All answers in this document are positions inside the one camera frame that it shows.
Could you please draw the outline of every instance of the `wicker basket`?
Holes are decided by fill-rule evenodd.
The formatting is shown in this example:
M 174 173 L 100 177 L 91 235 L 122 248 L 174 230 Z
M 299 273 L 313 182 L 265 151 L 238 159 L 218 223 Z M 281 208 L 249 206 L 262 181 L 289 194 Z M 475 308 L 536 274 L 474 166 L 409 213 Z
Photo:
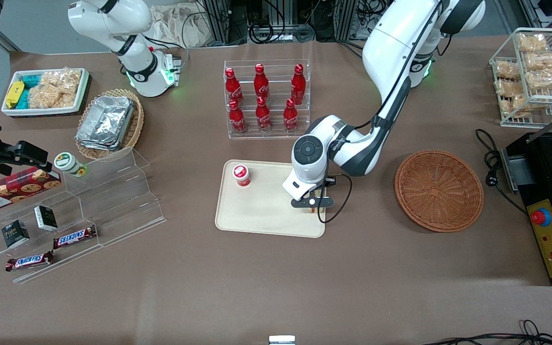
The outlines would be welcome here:
M 466 229 L 483 209 L 483 187 L 461 159 L 445 151 L 419 151 L 405 159 L 395 177 L 397 201 L 427 229 Z
M 132 118 L 129 122 L 129 127 L 127 127 L 127 133 L 125 134 L 125 139 L 123 140 L 123 145 L 121 146 L 121 149 L 124 149 L 125 147 L 134 147 L 136 143 L 138 142 L 138 139 L 140 138 L 140 132 L 142 131 L 142 126 L 144 125 L 144 109 L 142 109 L 142 104 L 140 103 L 140 100 L 138 100 L 138 97 L 133 94 L 133 92 L 127 91 L 127 90 L 110 90 L 103 92 L 99 96 L 125 96 L 129 97 L 136 103 L 136 107 L 133 109 Z M 90 104 L 85 108 L 85 111 L 82 113 L 82 117 L 80 118 L 80 123 L 78 124 L 78 129 L 81 127 L 82 123 L 84 122 L 86 118 L 86 113 L 88 112 L 88 109 L 90 109 L 92 103 L 97 100 L 97 97 L 94 98 Z M 106 150 L 97 150 L 97 149 L 90 149 L 88 147 L 84 147 L 81 144 L 79 144 L 78 141 L 76 141 L 76 146 L 78 147 L 78 150 L 82 153 L 82 155 L 89 159 L 100 159 L 103 158 L 113 151 L 106 151 Z

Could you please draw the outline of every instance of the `teal package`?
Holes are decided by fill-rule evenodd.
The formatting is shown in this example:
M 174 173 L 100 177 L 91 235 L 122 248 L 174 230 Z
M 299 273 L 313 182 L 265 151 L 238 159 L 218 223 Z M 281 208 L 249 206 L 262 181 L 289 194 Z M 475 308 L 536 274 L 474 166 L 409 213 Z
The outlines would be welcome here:
M 34 86 L 37 86 L 40 82 L 41 77 L 42 76 L 40 76 L 39 74 L 35 74 L 33 76 L 23 76 L 24 88 L 32 88 Z
M 24 90 L 23 93 L 20 94 L 16 109 L 29 109 L 29 90 Z

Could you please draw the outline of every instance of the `small black box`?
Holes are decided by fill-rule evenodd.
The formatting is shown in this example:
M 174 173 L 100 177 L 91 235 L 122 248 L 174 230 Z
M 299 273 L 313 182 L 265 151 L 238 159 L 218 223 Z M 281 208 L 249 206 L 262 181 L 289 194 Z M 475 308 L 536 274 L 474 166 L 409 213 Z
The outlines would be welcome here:
M 1 229 L 1 233 L 4 235 L 8 248 L 18 247 L 18 245 L 29 240 L 29 233 L 20 220 L 15 220 L 12 224 L 6 225 Z
M 46 206 L 37 206 L 35 209 L 35 218 L 37 219 L 37 227 L 47 231 L 55 231 L 57 229 L 57 220 L 55 213 Z

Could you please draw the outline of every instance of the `table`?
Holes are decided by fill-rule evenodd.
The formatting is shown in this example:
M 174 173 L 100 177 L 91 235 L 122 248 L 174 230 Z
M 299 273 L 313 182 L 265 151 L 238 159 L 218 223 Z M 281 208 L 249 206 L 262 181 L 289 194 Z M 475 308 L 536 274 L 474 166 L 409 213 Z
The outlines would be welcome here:
M 524 133 L 496 123 L 485 66 L 504 39 L 453 39 L 411 91 L 376 168 L 354 179 L 348 205 L 318 239 L 215 227 L 223 164 L 289 162 L 293 144 L 228 139 L 223 60 L 311 58 L 312 118 L 333 113 L 351 124 L 380 105 L 361 61 L 317 42 L 193 50 L 180 87 L 142 98 L 136 149 L 152 164 L 149 184 L 168 221 L 27 284 L 12 284 L 0 263 L 0 344 L 265 344 L 271 334 L 295 334 L 299 344 L 414 345 L 519 333 L 519 319 L 552 334 L 552 287 L 531 227 L 496 190 L 484 186 L 480 218 L 453 234 L 419 227 L 394 195 L 397 167 L 411 153 L 450 151 L 484 179 L 474 129 L 487 129 L 499 146 Z M 11 60 L 12 70 L 87 68 L 90 98 L 129 88 L 111 53 Z M 77 121 L 0 114 L 1 136 L 52 154 L 76 151 Z M 331 191 L 337 205 L 346 190 Z

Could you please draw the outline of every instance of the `floor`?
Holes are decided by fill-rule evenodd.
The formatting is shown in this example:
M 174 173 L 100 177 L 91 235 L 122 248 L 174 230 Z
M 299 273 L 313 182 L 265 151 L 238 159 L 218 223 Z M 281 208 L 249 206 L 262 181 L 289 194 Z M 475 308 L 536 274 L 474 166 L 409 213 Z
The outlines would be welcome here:
M 145 2 L 150 6 L 174 1 L 145 0 Z M 6 0 L 1 14 L 0 30 L 25 52 L 42 54 L 107 52 L 107 49 L 98 42 L 74 31 L 67 18 L 69 3 L 70 0 Z M 483 21 L 473 30 L 458 36 L 506 33 L 493 0 L 486 0 L 486 4 L 487 10 Z M 7 53 L 0 50 L 0 100 L 9 82 L 8 60 Z

